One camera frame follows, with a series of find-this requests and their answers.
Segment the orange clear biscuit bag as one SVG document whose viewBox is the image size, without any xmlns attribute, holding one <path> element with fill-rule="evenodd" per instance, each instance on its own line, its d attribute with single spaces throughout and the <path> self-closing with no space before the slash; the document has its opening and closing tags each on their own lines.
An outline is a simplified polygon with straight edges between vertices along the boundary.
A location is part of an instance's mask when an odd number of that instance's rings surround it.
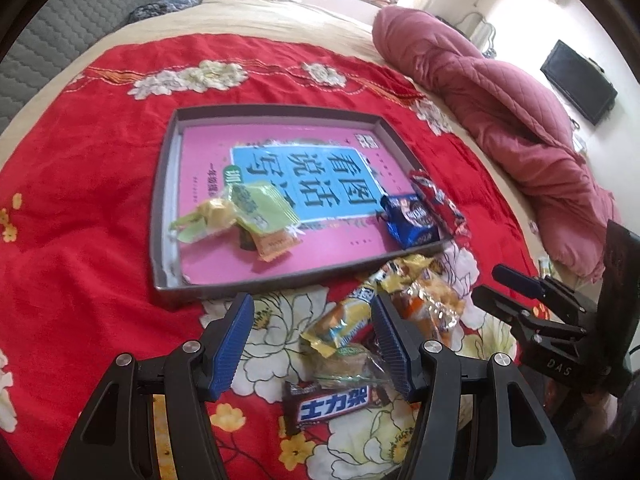
<svg viewBox="0 0 640 480">
<path fill-rule="evenodd" d="M 451 347 L 465 302 L 437 274 L 424 271 L 405 288 L 392 293 L 400 317 L 413 322 L 425 339 Z"/>
</svg>

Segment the small round pastry packet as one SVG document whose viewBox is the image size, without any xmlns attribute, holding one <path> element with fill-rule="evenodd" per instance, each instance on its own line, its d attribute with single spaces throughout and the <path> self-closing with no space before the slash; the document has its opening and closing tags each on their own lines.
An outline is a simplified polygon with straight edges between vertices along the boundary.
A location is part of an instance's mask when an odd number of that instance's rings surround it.
<svg viewBox="0 0 640 480">
<path fill-rule="evenodd" d="M 323 389 L 349 389 L 390 383 L 384 361 L 362 344 L 349 344 L 330 356 L 312 350 L 309 357 L 314 381 Z"/>
</svg>

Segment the yellow snack packet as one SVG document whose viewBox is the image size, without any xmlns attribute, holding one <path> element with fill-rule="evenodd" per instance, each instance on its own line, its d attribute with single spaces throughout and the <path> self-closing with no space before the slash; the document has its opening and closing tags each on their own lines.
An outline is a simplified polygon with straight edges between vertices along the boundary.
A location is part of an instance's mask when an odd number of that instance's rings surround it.
<svg viewBox="0 0 640 480">
<path fill-rule="evenodd" d="M 354 342 L 371 322 L 373 300 L 380 292 L 401 292 L 423 271 L 431 270 L 435 259 L 419 254 L 387 261 L 339 301 L 328 313 L 302 333 L 304 341 L 320 356 L 329 358 Z"/>
</svg>

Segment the black snickers bar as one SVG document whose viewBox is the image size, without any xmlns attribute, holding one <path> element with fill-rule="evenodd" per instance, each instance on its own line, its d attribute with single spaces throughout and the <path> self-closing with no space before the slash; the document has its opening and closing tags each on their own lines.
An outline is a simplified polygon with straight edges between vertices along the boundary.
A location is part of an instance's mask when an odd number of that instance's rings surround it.
<svg viewBox="0 0 640 480">
<path fill-rule="evenodd" d="M 283 387 L 283 425 L 293 437 L 304 428 L 355 413 L 364 408 L 379 408 L 390 403 L 382 385 L 322 388 L 318 382 L 286 382 Z"/>
</svg>

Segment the red candy wrapper packet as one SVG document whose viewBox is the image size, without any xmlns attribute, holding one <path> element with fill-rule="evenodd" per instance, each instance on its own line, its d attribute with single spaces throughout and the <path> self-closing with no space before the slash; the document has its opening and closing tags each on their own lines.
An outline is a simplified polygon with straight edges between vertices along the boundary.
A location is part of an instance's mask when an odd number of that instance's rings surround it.
<svg viewBox="0 0 640 480">
<path fill-rule="evenodd" d="M 470 236 L 465 215 L 425 170 L 411 170 L 409 180 L 413 191 L 450 236 Z"/>
</svg>

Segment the orange bread cake packet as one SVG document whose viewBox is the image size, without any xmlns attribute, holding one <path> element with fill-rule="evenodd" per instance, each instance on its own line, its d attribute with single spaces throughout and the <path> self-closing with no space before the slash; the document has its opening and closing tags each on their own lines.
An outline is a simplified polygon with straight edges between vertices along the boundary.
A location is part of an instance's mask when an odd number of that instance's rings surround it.
<svg viewBox="0 0 640 480">
<path fill-rule="evenodd" d="M 296 233 L 281 230 L 270 234 L 256 234 L 240 229 L 240 248 L 256 252 L 260 261 L 271 262 L 290 252 L 302 241 Z"/>
</svg>

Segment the blue oreo cookie packet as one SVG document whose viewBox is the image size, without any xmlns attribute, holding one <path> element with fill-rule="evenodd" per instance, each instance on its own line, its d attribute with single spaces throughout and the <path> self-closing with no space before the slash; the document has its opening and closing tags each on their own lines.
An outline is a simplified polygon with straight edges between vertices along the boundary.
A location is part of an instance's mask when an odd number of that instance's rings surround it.
<svg viewBox="0 0 640 480">
<path fill-rule="evenodd" d="M 381 207 L 387 231 L 402 249 L 440 240 L 437 222 L 416 194 L 384 195 Z"/>
</svg>

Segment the green pastry packet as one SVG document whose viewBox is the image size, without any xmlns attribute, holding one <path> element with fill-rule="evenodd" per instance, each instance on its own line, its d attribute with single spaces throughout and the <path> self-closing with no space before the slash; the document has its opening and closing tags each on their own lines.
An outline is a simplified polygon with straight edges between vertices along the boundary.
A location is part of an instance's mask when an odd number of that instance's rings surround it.
<svg viewBox="0 0 640 480">
<path fill-rule="evenodd" d="M 259 235 L 297 228 L 298 215 L 280 191 L 268 182 L 233 183 L 204 200 L 169 225 L 176 239 L 193 244 L 234 226 Z"/>
</svg>

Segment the grey cardboard box tray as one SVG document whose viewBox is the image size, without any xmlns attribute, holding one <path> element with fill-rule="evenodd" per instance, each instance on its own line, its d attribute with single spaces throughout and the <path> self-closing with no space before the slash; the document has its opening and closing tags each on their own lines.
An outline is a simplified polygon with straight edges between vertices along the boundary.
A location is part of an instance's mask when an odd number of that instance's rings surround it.
<svg viewBox="0 0 640 480">
<path fill-rule="evenodd" d="M 380 116 L 279 104 L 186 107 L 169 119 L 150 259 L 170 302 L 314 284 L 405 255 L 383 221 L 419 159 Z"/>
</svg>

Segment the red floral blanket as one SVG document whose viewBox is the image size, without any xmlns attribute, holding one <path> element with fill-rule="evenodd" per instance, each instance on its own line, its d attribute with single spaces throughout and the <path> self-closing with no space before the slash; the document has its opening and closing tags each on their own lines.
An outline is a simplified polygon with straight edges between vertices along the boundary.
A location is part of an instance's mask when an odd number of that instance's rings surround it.
<svg viewBox="0 0 640 480">
<path fill-rule="evenodd" d="M 161 356 L 201 333 L 201 304 L 169 311 L 151 283 L 150 206 L 160 144 L 179 107 L 285 103 L 384 117 L 468 218 L 451 254 L 461 287 L 498 263 L 536 271 L 511 207 L 473 144 L 435 134 L 401 74 L 359 54 L 236 35 L 109 50 L 58 90 L 1 171 L 2 437 L 49 479 L 76 419 L 120 352 Z M 350 275 L 256 304 L 232 389 L 209 409 L 233 479 L 375 479 L 405 456 L 401 398 L 284 433 L 280 395 L 303 376 L 300 333 L 356 285 Z"/>
</svg>

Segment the pink quilted comforter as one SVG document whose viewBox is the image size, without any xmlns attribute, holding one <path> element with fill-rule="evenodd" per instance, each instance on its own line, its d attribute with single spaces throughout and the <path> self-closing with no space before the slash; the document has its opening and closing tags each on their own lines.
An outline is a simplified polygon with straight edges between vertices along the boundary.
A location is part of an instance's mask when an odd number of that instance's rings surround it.
<svg viewBox="0 0 640 480">
<path fill-rule="evenodd" d="M 527 197 L 551 259 L 600 280 L 606 228 L 620 212 L 575 151 L 570 118 L 553 92 L 510 63 L 484 58 L 424 11 L 386 6 L 376 14 L 372 40 L 387 63 L 444 101 Z"/>
</svg>

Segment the pink and blue book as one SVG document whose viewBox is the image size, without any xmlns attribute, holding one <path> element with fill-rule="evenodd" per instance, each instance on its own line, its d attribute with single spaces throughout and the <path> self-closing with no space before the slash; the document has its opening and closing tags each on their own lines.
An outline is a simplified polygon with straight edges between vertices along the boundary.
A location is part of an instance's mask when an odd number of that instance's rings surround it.
<svg viewBox="0 0 640 480">
<path fill-rule="evenodd" d="M 408 191 L 405 169 L 369 128 L 285 124 L 185 128 L 178 214 L 210 198 L 231 200 L 250 234 L 295 240 L 265 261 L 236 226 L 179 244 L 184 280 L 222 285 L 384 256 L 397 245 L 376 216 L 385 195 Z"/>
</svg>

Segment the black television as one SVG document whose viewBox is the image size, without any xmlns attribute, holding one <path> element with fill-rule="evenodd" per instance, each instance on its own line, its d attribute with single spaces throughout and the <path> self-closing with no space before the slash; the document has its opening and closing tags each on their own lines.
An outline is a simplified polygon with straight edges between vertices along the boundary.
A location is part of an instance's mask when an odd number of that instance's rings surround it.
<svg viewBox="0 0 640 480">
<path fill-rule="evenodd" d="M 541 65 L 541 73 L 591 125 L 612 110 L 617 90 L 600 67 L 558 40 Z"/>
</svg>

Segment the dark blue patterned cushion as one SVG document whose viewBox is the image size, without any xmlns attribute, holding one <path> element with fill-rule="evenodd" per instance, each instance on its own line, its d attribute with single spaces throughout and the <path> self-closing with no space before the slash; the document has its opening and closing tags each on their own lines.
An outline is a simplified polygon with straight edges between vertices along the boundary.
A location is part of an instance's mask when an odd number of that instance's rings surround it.
<svg viewBox="0 0 640 480">
<path fill-rule="evenodd" d="M 128 24 L 157 18 L 158 16 L 179 12 L 199 6 L 203 0 L 157 0 L 135 8 L 128 16 Z"/>
</svg>

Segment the grey quilted headboard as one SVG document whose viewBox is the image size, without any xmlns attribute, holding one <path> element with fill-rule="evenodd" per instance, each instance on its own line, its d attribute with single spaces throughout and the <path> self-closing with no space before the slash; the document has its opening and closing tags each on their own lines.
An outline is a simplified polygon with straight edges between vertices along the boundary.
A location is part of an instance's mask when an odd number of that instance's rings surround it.
<svg viewBox="0 0 640 480">
<path fill-rule="evenodd" d="M 97 41 L 157 0 L 48 0 L 1 61 L 1 127 Z"/>
</svg>

